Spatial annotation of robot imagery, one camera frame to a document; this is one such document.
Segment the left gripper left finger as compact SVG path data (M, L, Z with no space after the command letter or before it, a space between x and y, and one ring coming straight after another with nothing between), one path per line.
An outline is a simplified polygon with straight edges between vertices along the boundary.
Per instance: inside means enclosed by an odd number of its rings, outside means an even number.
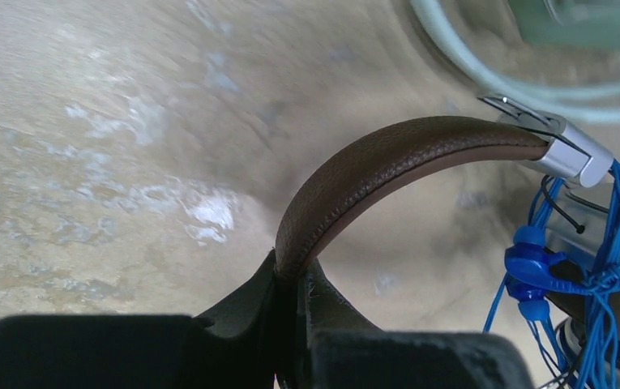
M197 316L30 314L0 320L0 388L270 388L263 325L274 254Z

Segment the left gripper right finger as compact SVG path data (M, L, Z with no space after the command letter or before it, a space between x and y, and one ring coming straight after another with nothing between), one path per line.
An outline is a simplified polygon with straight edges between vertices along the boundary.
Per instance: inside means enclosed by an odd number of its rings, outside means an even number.
M508 340L468 332L384 331L318 263L297 289L298 388L531 388Z

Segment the brown headphones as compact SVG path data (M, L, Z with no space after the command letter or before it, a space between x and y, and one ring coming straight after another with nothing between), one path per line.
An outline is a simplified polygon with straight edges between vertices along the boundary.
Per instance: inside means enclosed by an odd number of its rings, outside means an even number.
M328 243L401 187L477 161L542 173L505 252L508 296L554 375L552 388L620 388L620 163L565 118L485 96L496 122L418 118L335 154L301 187L276 235L276 277L295 284Z

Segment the mint green headphones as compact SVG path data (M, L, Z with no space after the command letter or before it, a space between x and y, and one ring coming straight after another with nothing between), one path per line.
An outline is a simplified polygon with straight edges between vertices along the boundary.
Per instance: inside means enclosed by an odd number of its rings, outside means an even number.
M620 124L620 1L413 1L415 24L482 91Z

